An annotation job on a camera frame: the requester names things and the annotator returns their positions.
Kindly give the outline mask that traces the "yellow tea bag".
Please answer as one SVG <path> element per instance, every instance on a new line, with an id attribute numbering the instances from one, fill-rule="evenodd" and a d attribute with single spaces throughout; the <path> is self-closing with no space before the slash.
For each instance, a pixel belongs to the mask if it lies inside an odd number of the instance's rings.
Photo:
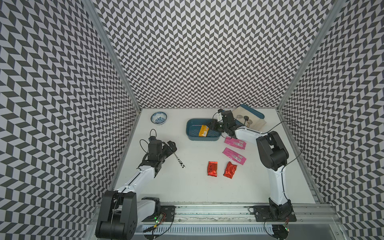
<path id="1" fill-rule="evenodd" d="M 207 125 L 202 125 L 199 131 L 199 137 L 207 137 L 209 128 Z"/>

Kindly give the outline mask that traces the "teal plastic storage box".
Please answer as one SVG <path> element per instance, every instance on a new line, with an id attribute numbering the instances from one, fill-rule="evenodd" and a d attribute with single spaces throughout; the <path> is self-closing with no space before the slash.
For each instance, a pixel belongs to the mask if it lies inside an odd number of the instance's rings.
<path id="1" fill-rule="evenodd" d="M 191 141 L 217 141 L 221 134 L 210 127 L 212 119 L 195 118 L 187 121 L 186 134 Z"/>

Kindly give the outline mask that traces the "pink tea bag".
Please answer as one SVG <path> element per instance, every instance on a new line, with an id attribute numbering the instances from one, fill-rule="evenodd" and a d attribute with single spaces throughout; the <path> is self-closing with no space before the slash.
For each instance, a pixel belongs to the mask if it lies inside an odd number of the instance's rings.
<path id="1" fill-rule="evenodd" d="M 246 148 L 246 142 L 235 139 L 235 138 L 226 137 L 225 143 L 229 146 L 232 146 L 234 148 L 241 149 L 241 150 L 244 150 Z"/>
<path id="2" fill-rule="evenodd" d="M 223 154 L 225 156 L 227 156 L 228 158 L 230 158 L 232 161 L 240 164 L 240 165 L 244 165 L 244 163 L 246 162 L 246 158 L 238 153 L 236 153 L 235 151 L 229 149 L 229 148 L 225 148 L 224 151 L 223 151 Z"/>

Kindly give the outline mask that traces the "red tea bag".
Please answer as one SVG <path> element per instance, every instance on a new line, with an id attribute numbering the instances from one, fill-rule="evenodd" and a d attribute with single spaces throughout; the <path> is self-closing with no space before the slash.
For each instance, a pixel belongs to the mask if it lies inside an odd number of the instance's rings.
<path id="1" fill-rule="evenodd" d="M 234 165 L 231 162 L 228 162 L 223 176 L 229 179 L 232 179 L 235 175 L 236 170 L 237 170 L 237 165 Z"/>
<path id="2" fill-rule="evenodd" d="M 218 163 L 217 162 L 209 162 L 207 167 L 207 174 L 211 177 L 218 176 Z"/>

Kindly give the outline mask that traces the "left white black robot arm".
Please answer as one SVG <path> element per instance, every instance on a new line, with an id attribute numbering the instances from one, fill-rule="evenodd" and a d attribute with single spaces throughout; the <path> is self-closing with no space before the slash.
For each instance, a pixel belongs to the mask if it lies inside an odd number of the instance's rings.
<path id="1" fill-rule="evenodd" d="M 154 222 L 145 232 L 154 232 L 165 221 L 174 220 L 175 208 L 162 208 L 159 198 L 138 195 L 152 182 L 165 160 L 175 154 L 175 142 L 149 137 L 148 150 L 134 175 L 120 188 L 106 191 L 102 197 L 95 235 L 99 239 L 130 240 L 143 221 Z"/>

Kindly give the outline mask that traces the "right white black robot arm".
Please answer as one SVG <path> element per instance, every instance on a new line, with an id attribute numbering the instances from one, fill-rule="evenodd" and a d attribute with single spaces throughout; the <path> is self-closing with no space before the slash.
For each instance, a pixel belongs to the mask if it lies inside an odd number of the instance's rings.
<path id="1" fill-rule="evenodd" d="M 289 152 L 280 135 L 275 131 L 261 133 L 252 130 L 245 124 L 238 124 L 232 111 L 219 109 L 208 127 L 218 133 L 226 133 L 229 137 L 255 144 L 258 148 L 260 160 L 268 170 L 270 183 L 269 219 L 282 221 L 288 219 L 293 212 L 292 202 L 286 188 L 286 166 Z"/>

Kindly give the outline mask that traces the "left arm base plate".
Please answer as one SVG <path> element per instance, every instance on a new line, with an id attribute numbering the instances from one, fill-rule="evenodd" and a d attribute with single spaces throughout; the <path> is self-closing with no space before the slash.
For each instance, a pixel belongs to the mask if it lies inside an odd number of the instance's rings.
<path id="1" fill-rule="evenodd" d="M 165 205 L 161 206 L 159 209 L 156 209 L 152 215 L 146 216 L 144 218 L 144 212 L 138 210 L 138 221 L 139 223 L 154 223 L 157 221 L 161 214 L 164 215 L 163 220 L 166 223 L 173 222 L 175 219 L 176 206 L 173 205 Z"/>

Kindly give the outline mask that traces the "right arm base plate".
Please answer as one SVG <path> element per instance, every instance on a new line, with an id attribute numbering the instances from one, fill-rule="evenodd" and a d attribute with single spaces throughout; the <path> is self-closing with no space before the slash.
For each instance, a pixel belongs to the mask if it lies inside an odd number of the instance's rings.
<path id="1" fill-rule="evenodd" d="M 253 213 L 256 221 L 261 222 L 276 222 L 276 223 L 294 223 L 297 221 L 297 217 L 291 206 L 253 206 Z"/>

